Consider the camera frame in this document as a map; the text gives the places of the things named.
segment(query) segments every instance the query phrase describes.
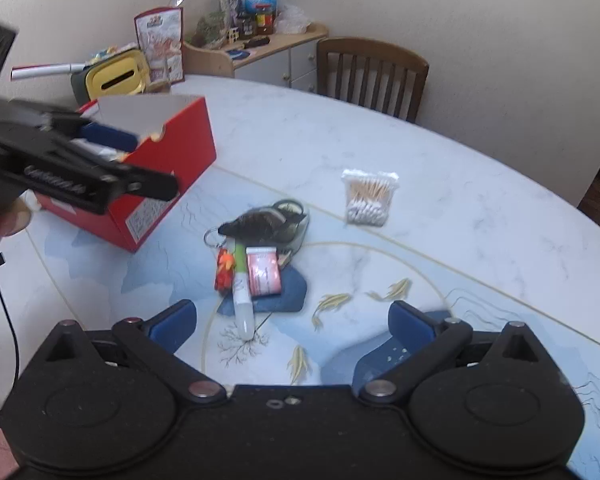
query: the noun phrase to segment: cabinet door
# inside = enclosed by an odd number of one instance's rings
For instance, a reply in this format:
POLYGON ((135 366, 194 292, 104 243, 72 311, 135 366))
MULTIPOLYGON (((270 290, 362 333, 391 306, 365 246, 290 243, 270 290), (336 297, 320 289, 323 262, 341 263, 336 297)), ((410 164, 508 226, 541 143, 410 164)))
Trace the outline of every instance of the cabinet door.
POLYGON ((315 45, 317 41, 309 41, 291 48, 291 77, 298 79, 311 70, 315 70, 315 45))
POLYGON ((318 81, 317 73, 317 70, 313 70, 312 72, 304 74, 298 79, 294 79, 291 82, 291 88, 295 88, 296 90, 302 90, 303 92, 315 93, 315 88, 318 81))
POLYGON ((289 86, 289 51, 282 50, 235 70, 236 79, 246 79, 276 86, 289 86))

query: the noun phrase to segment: wooden cabinet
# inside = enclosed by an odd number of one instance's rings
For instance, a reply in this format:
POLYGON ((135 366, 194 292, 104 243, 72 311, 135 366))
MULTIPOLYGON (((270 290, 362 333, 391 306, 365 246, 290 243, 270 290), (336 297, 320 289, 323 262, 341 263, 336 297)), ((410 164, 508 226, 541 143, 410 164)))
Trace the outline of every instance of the wooden cabinet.
POLYGON ((295 88, 316 89, 316 44, 328 34, 320 23, 312 23, 304 34, 273 34, 270 43, 250 49, 245 59, 232 61, 225 50, 204 50, 187 43, 183 47, 185 74, 219 75, 248 81, 295 88))

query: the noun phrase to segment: open box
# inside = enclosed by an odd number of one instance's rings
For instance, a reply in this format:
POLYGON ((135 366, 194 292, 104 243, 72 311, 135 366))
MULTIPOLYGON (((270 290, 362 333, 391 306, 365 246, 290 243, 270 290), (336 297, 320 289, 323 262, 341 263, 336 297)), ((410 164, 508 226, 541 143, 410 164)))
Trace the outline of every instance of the open box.
POLYGON ((106 96, 80 109, 84 117, 124 130, 144 139, 126 163, 173 173, 178 196, 170 202, 124 195, 113 201, 104 215, 96 215, 36 194, 45 209, 112 244, 135 252, 203 171, 216 160, 203 97, 170 94, 106 96))

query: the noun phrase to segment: metal bolt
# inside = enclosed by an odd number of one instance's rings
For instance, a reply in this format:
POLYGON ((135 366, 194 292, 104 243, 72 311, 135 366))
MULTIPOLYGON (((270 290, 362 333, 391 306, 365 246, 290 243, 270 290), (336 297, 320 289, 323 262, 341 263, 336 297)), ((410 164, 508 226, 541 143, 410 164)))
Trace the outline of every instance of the metal bolt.
POLYGON ((302 402, 302 399, 299 399, 298 397, 295 397, 293 395, 289 395, 286 399, 285 399, 285 404, 288 404, 289 406, 297 406, 298 404, 300 404, 302 402))
POLYGON ((398 390, 398 387, 391 381, 376 379, 365 384, 365 390, 373 397, 389 397, 398 390))
POLYGON ((285 403, 278 399, 269 399, 267 401, 267 407, 272 410, 281 410, 285 407, 285 403))
POLYGON ((199 399, 215 397, 222 390, 220 384, 213 381, 196 381, 189 385, 189 393, 199 399))

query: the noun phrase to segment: jar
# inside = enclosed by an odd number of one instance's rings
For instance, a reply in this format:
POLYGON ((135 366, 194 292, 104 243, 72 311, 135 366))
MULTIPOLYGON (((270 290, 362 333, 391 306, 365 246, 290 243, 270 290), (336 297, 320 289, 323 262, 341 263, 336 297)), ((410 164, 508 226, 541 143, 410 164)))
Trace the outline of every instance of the jar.
POLYGON ((273 9, 271 4, 256 5, 256 33, 258 35, 273 34, 273 9))
POLYGON ((255 26, 250 15, 240 14, 237 19, 237 25, 241 40, 250 40, 255 36, 255 26))

